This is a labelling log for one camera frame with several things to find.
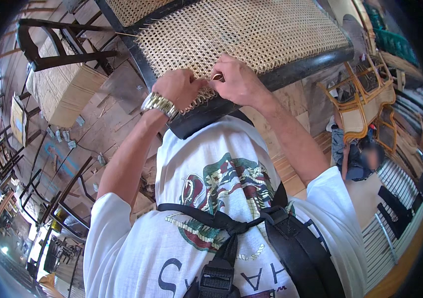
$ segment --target wristwatch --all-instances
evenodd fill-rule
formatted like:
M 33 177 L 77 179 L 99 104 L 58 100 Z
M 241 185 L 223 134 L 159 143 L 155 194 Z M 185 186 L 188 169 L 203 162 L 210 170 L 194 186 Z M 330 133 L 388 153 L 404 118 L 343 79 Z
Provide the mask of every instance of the wristwatch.
M 157 109 L 165 114 L 168 117 L 168 122 L 172 121 L 179 113 L 175 105 L 158 92 L 150 93 L 140 108 L 142 112 L 151 109 Z

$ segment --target plastic buckle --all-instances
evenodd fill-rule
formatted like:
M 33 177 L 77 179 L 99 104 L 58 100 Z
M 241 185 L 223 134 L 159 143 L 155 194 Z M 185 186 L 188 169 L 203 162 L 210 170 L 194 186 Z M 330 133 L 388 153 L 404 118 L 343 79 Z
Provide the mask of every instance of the plastic buckle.
M 203 267 L 198 290 L 200 292 L 229 294 L 233 287 L 233 277 L 235 269 L 228 261 L 223 259 L 211 260 L 208 265 Z
M 289 214 L 281 206 L 267 207 L 260 211 L 260 218 L 266 219 L 272 225 L 278 224 L 288 217 Z

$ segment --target white t-shirt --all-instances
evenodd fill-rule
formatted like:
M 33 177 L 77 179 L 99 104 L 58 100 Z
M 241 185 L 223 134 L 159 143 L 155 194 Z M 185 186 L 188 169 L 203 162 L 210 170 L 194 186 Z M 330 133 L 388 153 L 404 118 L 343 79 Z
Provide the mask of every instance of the white t-shirt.
M 158 204 L 185 204 L 211 214 L 220 210 L 250 222 L 270 206 L 279 184 L 259 133 L 232 116 L 186 140 L 169 130 L 158 150 Z M 310 182 L 306 201 L 288 201 L 290 214 L 301 222 L 311 218 L 321 231 L 346 297 L 363 297 L 367 266 L 362 233 L 337 167 Z M 87 297 L 180 298 L 228 237 L 226 231 L 175 211 L 148 212 L 130 227 L 130 211 L 112 193 L 94 204 L 84 253 Z M 233 284 L 242 297 L 299 296 L 268 243 L 264 223 L 238 236 L 234 268 Z

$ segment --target dark clothing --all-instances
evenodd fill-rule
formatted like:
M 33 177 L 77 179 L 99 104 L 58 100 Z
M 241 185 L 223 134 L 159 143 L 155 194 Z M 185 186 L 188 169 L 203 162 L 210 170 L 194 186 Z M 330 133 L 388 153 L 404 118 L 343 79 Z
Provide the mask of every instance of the dark clothing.
M 344 131 L 337 125 L 332 127 L 332 157 L 342 172 L 342 162 L 344 159 Z M 347 159 L 346 180 L 361 181 L 367 179 L 374 171 L 367 165 L 367 159 L 357 147 L 357 140 L 352 141 Z

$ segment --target forearm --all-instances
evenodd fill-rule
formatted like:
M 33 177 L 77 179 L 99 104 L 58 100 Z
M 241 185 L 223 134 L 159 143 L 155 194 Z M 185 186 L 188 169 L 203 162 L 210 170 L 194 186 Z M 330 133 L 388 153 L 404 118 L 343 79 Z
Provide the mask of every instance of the forearm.
M 134 206 L 150 144 L 167 122 L 159 110 L 149 110 L 125 138 L 102 175 L 97 198 L 115 193 Z
M 329 168 L 322 150 L 303 126 L 270 93 L 256 109 L 276 133 L 281 149 L 301 181 L 307 186 Z
M 349 154 L 344 153 L 344 158 L 342 159 L 342 180 L 346 179 L 348 163 Z

